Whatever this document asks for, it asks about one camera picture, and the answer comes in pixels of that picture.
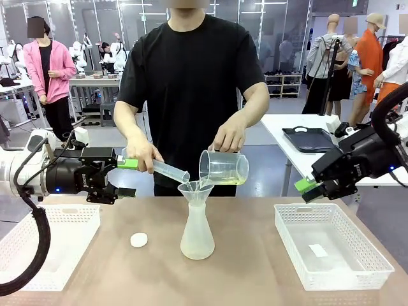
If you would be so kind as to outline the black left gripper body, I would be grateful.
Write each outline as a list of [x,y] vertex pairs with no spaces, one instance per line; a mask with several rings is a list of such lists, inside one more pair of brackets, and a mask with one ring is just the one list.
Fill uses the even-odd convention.
[[88,200],[116,200],[117,188],[109,183],[108,172],[116,169],[113,148],[84,148],[60,157],[47,169],[50,194],[87,192]]

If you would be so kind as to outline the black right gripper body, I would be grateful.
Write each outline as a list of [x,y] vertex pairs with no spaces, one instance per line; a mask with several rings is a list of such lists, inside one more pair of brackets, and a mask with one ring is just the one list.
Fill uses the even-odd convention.
[[312,165],[324,198],[342,198],[357,192],[356,183],[376,179],[397,168],[397,135],[383,140],[368,127],[341,141]]

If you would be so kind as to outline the person's right hand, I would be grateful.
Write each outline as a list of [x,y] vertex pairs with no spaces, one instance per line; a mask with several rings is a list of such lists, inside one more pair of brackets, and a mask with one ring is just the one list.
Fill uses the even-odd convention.
[[140,172],[154,173],[153,160],[163,162],[158,149],[146,137],[131,137],[127,139],[127,156],[138,161]]

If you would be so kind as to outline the person's left hand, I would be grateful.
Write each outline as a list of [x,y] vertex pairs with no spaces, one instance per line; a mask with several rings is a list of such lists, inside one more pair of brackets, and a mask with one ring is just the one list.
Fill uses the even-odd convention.
[[219,152],[239,152],[245,142],[245,129],[245,125],[239,120],[227,120],[219,127],[211,149]]

